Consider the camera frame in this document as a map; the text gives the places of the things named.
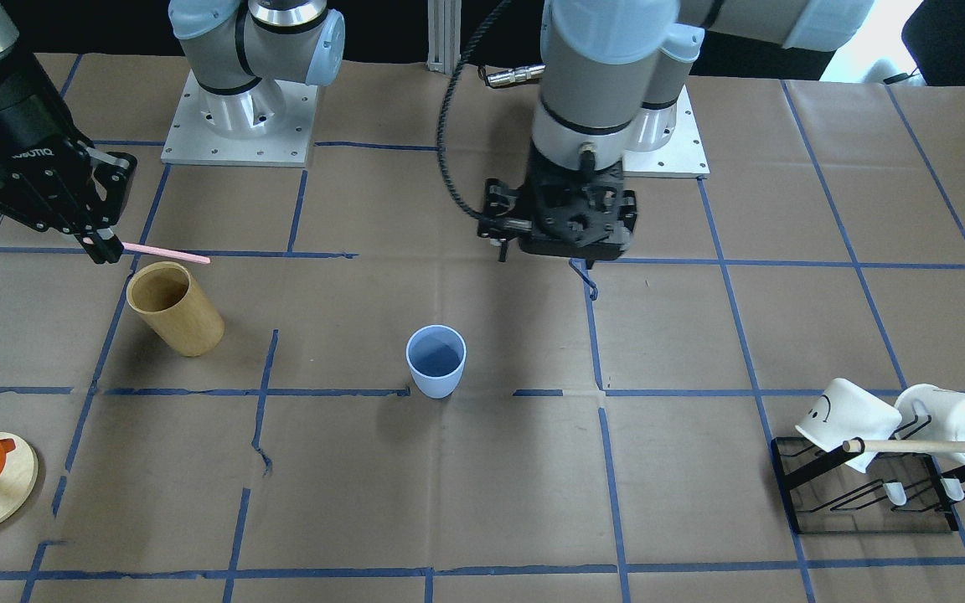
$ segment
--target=black wire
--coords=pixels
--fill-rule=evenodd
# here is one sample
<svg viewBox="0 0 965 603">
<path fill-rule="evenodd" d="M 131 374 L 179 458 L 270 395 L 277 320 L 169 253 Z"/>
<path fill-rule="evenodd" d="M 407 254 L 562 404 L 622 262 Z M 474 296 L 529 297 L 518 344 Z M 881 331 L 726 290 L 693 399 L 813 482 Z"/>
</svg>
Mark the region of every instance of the black wire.
<svg viewBox="0 0 965 603">
<path fill-rule="evenodd" d="M 456 68 L 452 70 L 449 86 L 445 88 L 445 98 L 441 99 L 441 111 L 437 114 L 437 166 L 441 169 L 441 181 L 445 183 L 445 188 L 449 191 L 449 196 L 452 196 L 453 203 L 456 203 L 457 206 L 460 207 L 460 210 L 463 210 L 464 214 L 468 214 L 468 216 L 476 220 L 482 220 L 485 216 L 472 209 L 467 203 L 464 203 L 464 199 L 461 198 L 457 192 L 456 184 L 452 183 L 452 176 L 449 175 L 449 165 L 445 160 L 445 125 L 449 118 L 449 106 L 452 105 L 452 93 L 456 91 L 457 81 L 460 80 L 460 72 L 463 72 L 464 65 L 466 65 L 472 57 L 472 53 L 474 53 L 479 39 L 483 38 L 483 34 L 490 29 L 491 24 L 493 24 L 495 20 L 498 20 L 502 12 L 505 12 L 505 8 L 508 8 L 508 5 L 512 3 L 513 0 L 501 0 L 501 3 L 482 20 L 482 23 L 475 29 L 475 33 L 472 33 L 472 37 L 467 40 L 467 45 L 464 45 L 464 51 L 460 54 L 460 60 L 457 61 Z"/>
</svg>

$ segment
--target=smiley face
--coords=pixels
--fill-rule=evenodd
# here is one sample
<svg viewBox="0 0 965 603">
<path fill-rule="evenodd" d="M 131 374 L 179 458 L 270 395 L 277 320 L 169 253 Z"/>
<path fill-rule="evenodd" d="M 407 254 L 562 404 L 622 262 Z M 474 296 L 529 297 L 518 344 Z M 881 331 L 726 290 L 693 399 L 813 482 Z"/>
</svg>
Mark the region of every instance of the smiley face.
<svg viewBox="0 0 965 603">
<path fill-rule="evenodd" d="M 828 423 L 830 413 L 832 413 L 832 400 L 828 399 L 826 394 L 821 394 L 807 415 L 811 416 L 811 419 L 820 419 L 821 423 Z"/>
</svg>

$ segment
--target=cup with smiley face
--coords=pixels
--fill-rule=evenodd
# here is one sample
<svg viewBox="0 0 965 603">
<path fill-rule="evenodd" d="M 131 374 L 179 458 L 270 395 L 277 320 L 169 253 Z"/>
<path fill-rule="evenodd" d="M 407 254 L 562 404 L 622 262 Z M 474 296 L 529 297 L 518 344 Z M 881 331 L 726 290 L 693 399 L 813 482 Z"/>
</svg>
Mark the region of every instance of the cup with smiley face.
<svg viewBox="0 0 965 603">
<path fill-rule="evenodd" d="M 900 426 L 900 411 L 846 379 L 833 379 L 818 396 L 807 416 L 796 425 L 804 438 L 831 451 L 845 440 L 887 440 Z M 860 473 L 877 453 L 863 453 L 846 462 Z"/>
</svg>

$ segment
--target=pink stick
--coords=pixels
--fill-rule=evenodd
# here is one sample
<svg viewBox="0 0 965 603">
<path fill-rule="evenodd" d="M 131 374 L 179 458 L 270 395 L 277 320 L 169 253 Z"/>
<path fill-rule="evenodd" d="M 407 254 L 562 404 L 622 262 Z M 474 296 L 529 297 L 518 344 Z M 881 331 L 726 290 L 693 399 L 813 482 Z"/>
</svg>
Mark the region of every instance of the pink stick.
<svg viewBox="0 0 965 603">
<path fill-rule="evenodd" d="M 91 245 L 91 239 L 85 237 L 85 243 Z M 126 251 L 135 251 L 137 253 L 147 253 L 147 255 L 160 255 L 163 257 L 171 257 L 173 260 L 182 260 L 183 262 L 194 262 L 196 264 L 210 264 L 210 257 L 203 257 L 202 255 L 195 255 L 194 253 L 185 253 L 183 251 L 173 251 L 172 249 L 164 249 L 161 247 L 149 247 L 149 245 L 137 245 L 135 243 L 124 243 L 121 242 L 121 247 L 126 248 Z"/>
</svg>

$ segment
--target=white cup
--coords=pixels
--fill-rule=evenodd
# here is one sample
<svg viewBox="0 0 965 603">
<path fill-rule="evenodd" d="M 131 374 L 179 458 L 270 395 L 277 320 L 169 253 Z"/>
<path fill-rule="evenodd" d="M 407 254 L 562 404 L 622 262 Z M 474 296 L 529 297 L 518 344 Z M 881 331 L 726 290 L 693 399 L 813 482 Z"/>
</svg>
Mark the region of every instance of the white cup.
<svg viewBox="0 0 965 603">
<path fill-rule="evenodd" d="M 419 390 L 430 398 L 444 398 L 457 388 L 464 374 L 467 345 L 455 329 L 432 324 L 412 333 L 405 358 Z"/>
<path fill-rule="evenodd" d="M 900 411 L 846 379 L 828 382 L 807 416 L 796 425 L 804 438 L 819 449 L 831 451 L 845 440 L 887 440 L 900 426 Z M 863 453 L 846 462 L 860 473 L 877 453 Z"/>
<path fill-rule="evenodd" d="M 941 442 L 965 442 L 965 394 L 939 389 L 936 385 L 920 383 L 904 390 L 895 401 L 895 407 L 903 415 L 903 423 L 911 423 L 918 415 L 920 420 L 933 417 L 930 424 L 911 435 L 911 440 L 935 440 Z M 949 453 L 941 456 L 965 465 L 965 453 Z"/>
</svg>

